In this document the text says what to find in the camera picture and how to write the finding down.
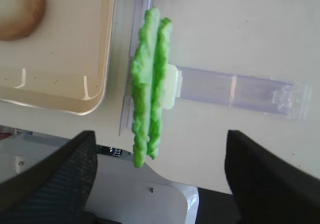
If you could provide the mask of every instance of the beige tray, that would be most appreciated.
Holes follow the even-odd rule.
[[[47,0],[33,34],[0,41],[0,100],[92,112],[106,90],[114,1]]]

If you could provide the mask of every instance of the bread slice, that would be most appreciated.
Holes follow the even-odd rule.
[[[46,0],[0,0],[0,40],[29,36],[41,21]]]

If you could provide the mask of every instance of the white table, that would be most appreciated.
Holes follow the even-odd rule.
[[[0,124],[66,138],[91,129],[98,144],[132,151],[133,134],[125,130],[119,136],[119,126],[134,1],[117,0],[101,107],[74,116],[0,103]],[[160,155],[147,164],[172,181],[228,193],[227,131],[238,129],[320,178],[320,0],[156,0],[156,5],[173,19],[172,64],[306,81],[313,94],[306,121],[178,99],[163,114]]]

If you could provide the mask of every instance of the bread crust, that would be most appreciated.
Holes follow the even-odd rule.
[[[15,40],[29,36],[38,26],[46,9],[46,0],[26,0],[19,17],[0,23],[0,40]]]

